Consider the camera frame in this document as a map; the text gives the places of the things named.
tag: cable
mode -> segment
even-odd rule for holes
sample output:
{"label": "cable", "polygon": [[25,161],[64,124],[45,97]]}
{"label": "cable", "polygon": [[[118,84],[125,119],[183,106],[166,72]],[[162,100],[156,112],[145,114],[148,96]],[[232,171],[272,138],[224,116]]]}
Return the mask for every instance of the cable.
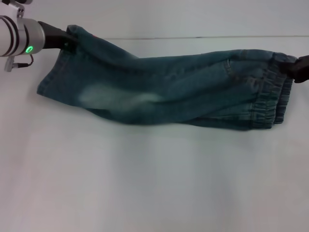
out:
{"label": "cable", "polygon": [[29,67],[33,64],[34,62],[34,58],[33,58],[33,55],[30,55],[31,57],[31,63],[30,64],[27,64],[27,63],[16,63],[15,65],[17,65],[17,68],[26,68],[26,67]]}

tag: jeans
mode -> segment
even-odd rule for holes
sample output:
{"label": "jeans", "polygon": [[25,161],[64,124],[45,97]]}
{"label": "jeans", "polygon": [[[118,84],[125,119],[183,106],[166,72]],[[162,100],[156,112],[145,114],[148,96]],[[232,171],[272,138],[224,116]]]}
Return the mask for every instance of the jeans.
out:
{"label": "jeans", "polygon": [[134,125],[184,123],[235,130],[283,122],[292,79],[263,50],[137,58],[79,26],[79,45],[61,50],[37,93],[102,118]]}

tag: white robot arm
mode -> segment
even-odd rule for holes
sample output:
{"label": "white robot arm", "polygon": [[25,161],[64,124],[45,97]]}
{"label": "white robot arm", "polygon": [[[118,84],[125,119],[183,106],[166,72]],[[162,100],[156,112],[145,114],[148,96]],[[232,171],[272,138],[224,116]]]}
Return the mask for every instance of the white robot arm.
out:
{"label": "white robot arm", "polygon": [[76,39],[66,32],[43,22],[24,18],[25,7],[32,0],[0,0],[8,5],[6,15],[0,15],[0,57],[8,57],[5,71],[13,68],[24,68],[31,64],[16,64],[14,57],[31,55],[46,48],[60,48]]}

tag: white background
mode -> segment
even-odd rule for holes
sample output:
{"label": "white background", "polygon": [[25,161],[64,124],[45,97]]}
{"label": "white background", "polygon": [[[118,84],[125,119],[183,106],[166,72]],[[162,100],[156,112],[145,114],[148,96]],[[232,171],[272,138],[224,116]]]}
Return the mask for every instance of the white background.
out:
{"label": "white background", "polygon": [[[306,0],[35,0],[27,16],[104,38],[286,36],[309,34],[308,11]],[[309,55],[306,37],[110,41],[139,57]],[[1,232],[308,231],[309,82],[271,130],[124,126],[36,95],[57,54],[0,70]]]}

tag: denim fabric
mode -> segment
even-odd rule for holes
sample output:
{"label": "denim fabric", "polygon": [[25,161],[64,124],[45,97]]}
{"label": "denim fabric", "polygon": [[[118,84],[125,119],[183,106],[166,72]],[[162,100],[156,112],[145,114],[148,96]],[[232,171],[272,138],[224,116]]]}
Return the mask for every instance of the denim fabric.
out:
{"label": "denim fabric", "polygon": [[280,62],[296,58],[263,50],[137,58],[78,26],[74,52],[62,50],[38,94],[135,125],[185,123],[236,130],[283,122],[292,79]]}

